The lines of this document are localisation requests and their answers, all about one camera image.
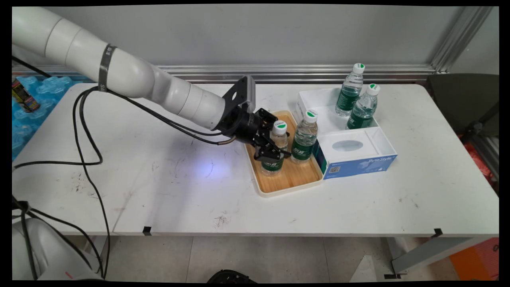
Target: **blue plastic packaging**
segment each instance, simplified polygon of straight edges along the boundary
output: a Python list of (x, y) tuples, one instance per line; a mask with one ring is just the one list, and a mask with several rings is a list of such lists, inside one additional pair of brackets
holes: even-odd
[(27, 113), (14, 100), (12, 101), (13, 161), (67, 90), (74, 84), (82, 83), (82, 81), (72, 81), (70, 77), (51, 77), (43, 81), (38, 81), (36, 77), (17, 77), (17, 79), (41, 106)]
[(36, 77), (16, 77), (18, 81), (25, 87), (27, 92), (33, 97), (37, 94), (37, 87), (42, 83)]

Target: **bottle cap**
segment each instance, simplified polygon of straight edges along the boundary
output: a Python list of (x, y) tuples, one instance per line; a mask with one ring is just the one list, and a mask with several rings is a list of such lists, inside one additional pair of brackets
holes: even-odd
[(287, 131), (287, 123), (284, 121), (275, 121), (273, 125), (273, 133), (275, 135), (283, 135)]
[(352, 67), (352, 71), (356, 74), (363, 74), (363, 71), (365, 70), (365, 65), (361, 63), (356, 63)]
[(308, 110), (305, 114), (304, 114), (304, 121), (307, 122), (307, 123), (315, 123), (317, 121), (317, 116), (319, 114), (314, 111), (314, 110)]
[(379, 91), (381, 91), (381, 87), (377, 84), (368, 85), (367, 94), (369, 95), (378, 95)]

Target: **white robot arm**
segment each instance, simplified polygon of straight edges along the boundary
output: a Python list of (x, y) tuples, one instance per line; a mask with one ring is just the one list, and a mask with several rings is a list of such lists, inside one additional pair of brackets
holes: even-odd
[[(41, 7), (12, 8), (12, 43), (99, 81), (101, 58), (108, 43)], [(146, 98), (166, 110), (214, 129), (225, 100), (173, 77), (154, 65), (116, 48), (107, 77), (108, 89), (129, 98)]]
[[(255, 82), (250, 76), (219, 97), (119, 48), (109, 51), (108, 43), (41, 7), (12, 8), (12, 43), (82, 73), (100, 88), (149, 99), (202, 127), (235, 136), (255, 147), (255, 160), (273, 163), (290, 156), (269, 138), (278, 119), (264, 109), (253, 113)], [(110, 60), (107, 67), (105, 58)]]

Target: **water bottle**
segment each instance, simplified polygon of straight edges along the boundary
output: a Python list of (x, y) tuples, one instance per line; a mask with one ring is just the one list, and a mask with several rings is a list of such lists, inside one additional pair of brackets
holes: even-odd
[(377, 108), (377, 95), (380, 90), (379, 85), (370, 84), (368, 86), (367, 91), (356, 101), (347, 121), (346, 129), (360, 129), (370, 125)]
[[(286, 151), (289, 145), (289, 138), (287, 136), (287, 123), (284, 121), (275, 121), (271, 134), (269, 135), (276, 146)], [(273, 176), (282, 170), (284, 159), (280, 159), (275, 163), (262, 163), (262, 174), (266, 176)]]
[(352, 72), (347, 75), (338, 95), (335, 112), (337, 115), (349, 116), (351, 110), (363, 88), (363, 71), (365, 65), (357, 63), (352, 67)]
[(308, 110), (297, 126), (291, 150), (293, 163), (305, 164), (310, 158), (312, 148), (317, 140), (317, 116), (316, 111)]

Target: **floor tile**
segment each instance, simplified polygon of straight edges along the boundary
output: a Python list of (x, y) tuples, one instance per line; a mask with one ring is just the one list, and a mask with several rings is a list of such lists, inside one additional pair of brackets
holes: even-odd
[(329, 282), (321, 237), (196, 236), (187, 282), (207, 282), (222, 269), (257, 283)]
[(377, 281), (391, 273), (388, 244), (380, 237), (325, 237), (331, 282), (349, 282), (364, 255), (372, 255)]
[[(424, 243), (427, 238), (406, 240), (410, 249)], [(402, 279), (384, 279), (392, 274), (391, 253), (385, 238), (380, 237), (325, 237), (324, 246), (331, 282), (348, 282), (364, 255), (372, 255), (377, 281), (430, 281), (458, 280), (449, 257), (431, 265), (412, 270)]]
[(113, 236), (108, 281), (185, 282), (190, 236)]

